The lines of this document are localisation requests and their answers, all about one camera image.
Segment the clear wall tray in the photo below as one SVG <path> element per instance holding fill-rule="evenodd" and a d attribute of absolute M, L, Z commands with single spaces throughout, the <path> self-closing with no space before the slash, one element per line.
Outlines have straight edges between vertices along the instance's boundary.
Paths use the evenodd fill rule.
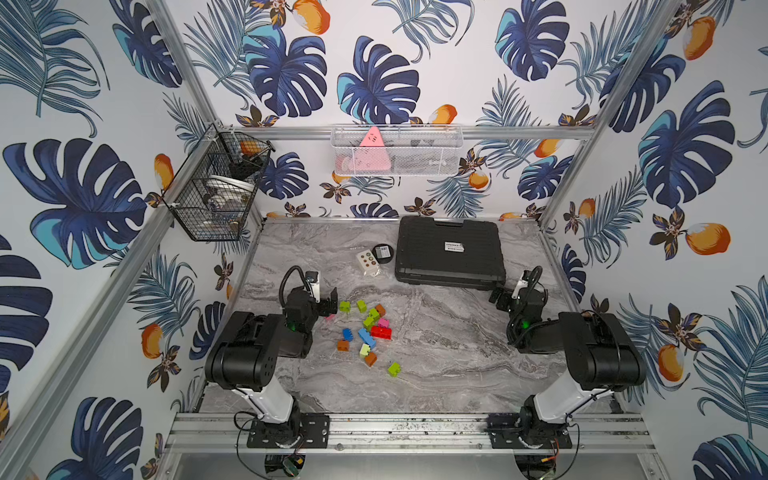
<path fill-rule="evenodd" d="M 355 174 L 348 166 L 352 150 L 372 126 L 381 131 L 392 168 Z M 458 171 L 464 136 L 460 128 L 450 125 L 346 125 L 332 128 L 330 144 L 335 152 L 334 172 L 341 176 L 444 177 Z"/>

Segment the pink triangle card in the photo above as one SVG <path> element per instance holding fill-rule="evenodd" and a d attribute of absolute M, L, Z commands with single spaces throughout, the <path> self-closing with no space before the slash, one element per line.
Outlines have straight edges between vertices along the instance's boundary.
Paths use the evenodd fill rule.
<path fill-rule="evenodd" d="M 348 166 L 355 174 L 386 172 L 392 168 L 391 158 L 377 126 L 372 126 L 360 145 L 352 150 Z"/>

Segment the aluminium front rail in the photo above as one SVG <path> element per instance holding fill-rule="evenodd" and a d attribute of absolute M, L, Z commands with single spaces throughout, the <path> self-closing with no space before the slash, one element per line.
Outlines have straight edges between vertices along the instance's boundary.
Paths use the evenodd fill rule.
<path fill-rule="evenodd" d="M 324 449 L 312 453 L 562 453 L 654 454 L 656 448 L 638 414 L 580 414 L 566 441 L 519 441 L 488 414 L 331 414 L 323 429 Z"/>

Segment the lime green lego brick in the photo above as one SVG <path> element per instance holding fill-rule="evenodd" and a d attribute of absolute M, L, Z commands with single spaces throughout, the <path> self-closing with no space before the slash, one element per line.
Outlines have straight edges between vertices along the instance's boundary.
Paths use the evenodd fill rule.
<path fill-rule="evenodd" d="M 400 365 L 399 363 L 397 363 L 397 362 L 393 362 L 393 363 L 392 363 L 392 364 L 391 364 L 391 365 L 388 367 L 388 369 L 387 369 L 387 372 L 388 372 L 388 374 L 389 374 L 389 375 L 390 375 L 392 378 L 396 378 L 396 377 L 397 377 L 397 376 L 400 374 L 401 370 L 402 370 L 402 368 L 401 368 L 401 365 Z"/>

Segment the black round tape measure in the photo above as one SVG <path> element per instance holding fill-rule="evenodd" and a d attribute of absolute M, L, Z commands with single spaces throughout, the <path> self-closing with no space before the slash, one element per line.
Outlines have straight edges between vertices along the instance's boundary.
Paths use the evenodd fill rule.
<path fill-rule="evenodd" d="M 371 249 L 376 261 L 380 264 L 387 264 L 393 260 L 393 249 L 388 244 L 378 244 Z"/>

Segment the light blue long lego brick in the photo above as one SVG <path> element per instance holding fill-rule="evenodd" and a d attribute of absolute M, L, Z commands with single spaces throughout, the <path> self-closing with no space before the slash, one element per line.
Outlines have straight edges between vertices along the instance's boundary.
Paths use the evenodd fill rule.
<path fill-rule="evenodd" d="M 365 328 L 359 329 L 357 334 L 361 338 L 361 340 L 366 345 L 368 345 L 371 349 L 374 349 L 376 347 L 376 341 L 374 337 Z"/>

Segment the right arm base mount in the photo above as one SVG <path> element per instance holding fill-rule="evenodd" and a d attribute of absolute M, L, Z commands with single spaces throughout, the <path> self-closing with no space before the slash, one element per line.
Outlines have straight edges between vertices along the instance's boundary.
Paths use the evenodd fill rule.
<path fill-rule="evenodd" d="M 528 411 L 490 414 L 485 432 L 493 449 L 546 450 L 573 446 L 565 424 L 546 423 Z"/>

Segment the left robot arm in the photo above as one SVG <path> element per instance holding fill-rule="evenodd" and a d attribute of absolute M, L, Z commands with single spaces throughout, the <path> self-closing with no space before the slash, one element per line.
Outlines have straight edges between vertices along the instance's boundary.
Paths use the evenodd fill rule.
<path fill-rule="evenodd" d="M 210 348 L 205 377 L 232 391 L 255 416 L 246 427 L 257 447 L 289 448 L 302 439 L 302 414 L 275 378 L 280 358 L 303 359 L 321 317 L 338 312 L 338 293 L 320 295 L 320 273 L 290 267 L 278 288 L 279 313 L 235 311 Z"/>

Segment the light green orange lego stack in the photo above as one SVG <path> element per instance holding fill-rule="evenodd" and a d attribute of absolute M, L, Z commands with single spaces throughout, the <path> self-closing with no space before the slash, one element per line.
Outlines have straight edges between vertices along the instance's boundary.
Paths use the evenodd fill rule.
<path fill-rule="evenodd" d="M 371 346 L 368 344 L 362 345 L 359 354 L 368 367 L 372 367 L 378 360 L 376 353 L 372 351 Z"/>

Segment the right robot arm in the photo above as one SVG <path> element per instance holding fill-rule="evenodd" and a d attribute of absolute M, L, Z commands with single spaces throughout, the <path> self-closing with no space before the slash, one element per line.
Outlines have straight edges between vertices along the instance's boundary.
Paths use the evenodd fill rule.
<path fill-rule="evenodd" d="M 542 317 L 548 292 L 543 269 L 526 270 L 512 289 L 498 286 L 489 302 L 509 316 L 508 345 L 521 354 L 563 353 L 566 371 L 529 396 L 517 413 L 491 414 L 487 432 L 496 448 L 536 449 L 571 445 L 568 422 L 589 403 L 640 386 L 646 368 L 635 344 L 612 314 L 561 312 Z"/>

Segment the red long lego brick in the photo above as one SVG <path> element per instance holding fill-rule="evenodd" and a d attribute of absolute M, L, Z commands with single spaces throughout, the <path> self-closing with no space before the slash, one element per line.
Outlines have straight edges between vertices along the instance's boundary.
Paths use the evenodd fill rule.
<path fill-rule="evenodd" d="M 385 340 L 391 340 L 392 339 L 392 330 L 388 327 L 383 326 L 373 326 L 370 330 L 370 334 L 374 338 L 380 338 Z"/>

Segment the black plastic tool case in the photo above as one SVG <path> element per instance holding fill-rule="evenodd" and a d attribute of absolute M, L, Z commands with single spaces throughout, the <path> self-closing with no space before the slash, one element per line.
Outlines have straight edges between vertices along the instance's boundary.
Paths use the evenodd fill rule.
<path fill-rule="evenodd" d="M 395 278 L 414 285 L 492 290 L 506 282 L 499 229 L 489 221 L 400 219 Z"/>

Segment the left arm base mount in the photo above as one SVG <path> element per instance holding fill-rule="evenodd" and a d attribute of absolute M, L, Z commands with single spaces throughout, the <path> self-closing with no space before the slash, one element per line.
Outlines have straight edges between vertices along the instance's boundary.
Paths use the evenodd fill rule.
<path fill-rule="evenodd" d="M 325 449 L 330 426 L 330 416 L 318 413 L 300 413 L 281 424 L 257 420 L 246 445 L 250 449 Z"/>

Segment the white remote control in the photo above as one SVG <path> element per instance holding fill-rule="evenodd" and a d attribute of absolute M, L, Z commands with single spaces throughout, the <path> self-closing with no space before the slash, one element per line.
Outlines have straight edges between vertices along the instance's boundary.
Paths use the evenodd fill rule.
<path fill-rule="evenodd" d="M 379 262 L 377 261 L 376 257 L 374 256 L 371 250 L 360 251 L 356 254 L 355 258 L 360 264 L 360 267 L 365 272 L 373 271 L 379 268 Z"/>

